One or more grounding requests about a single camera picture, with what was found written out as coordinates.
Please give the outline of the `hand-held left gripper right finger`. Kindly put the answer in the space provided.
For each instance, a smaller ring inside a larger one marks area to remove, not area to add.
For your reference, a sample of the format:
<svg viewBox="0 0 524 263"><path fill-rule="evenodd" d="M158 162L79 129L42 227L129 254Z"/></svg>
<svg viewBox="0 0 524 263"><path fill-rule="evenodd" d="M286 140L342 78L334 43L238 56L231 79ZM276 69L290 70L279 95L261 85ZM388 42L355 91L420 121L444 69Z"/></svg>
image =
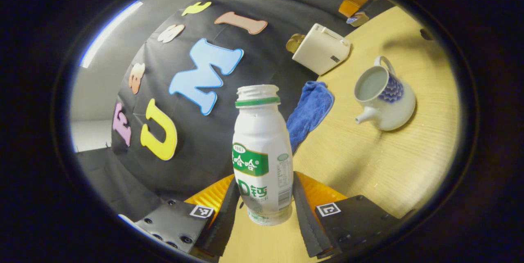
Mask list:
<svg viewBox="0 0 524 263"><path fill-rule="evenodd" d="M363 195L346 197L301 172L294 172L293 197L307 254L316 258L363 257L414 213L396 218Z"/></svg>

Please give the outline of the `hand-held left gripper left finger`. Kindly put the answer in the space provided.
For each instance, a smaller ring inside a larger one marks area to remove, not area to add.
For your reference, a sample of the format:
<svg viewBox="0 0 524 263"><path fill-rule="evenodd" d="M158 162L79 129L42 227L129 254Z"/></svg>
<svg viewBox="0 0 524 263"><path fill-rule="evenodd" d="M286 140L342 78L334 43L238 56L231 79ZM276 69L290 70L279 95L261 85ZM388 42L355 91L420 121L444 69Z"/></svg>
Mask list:
<svg viewBox="0 0 524 263"><path fill-rule="evenodd" d="M163 198L133 228L192 257L221 257L230 239L240 198L233 174L186 200Z"/></svg>

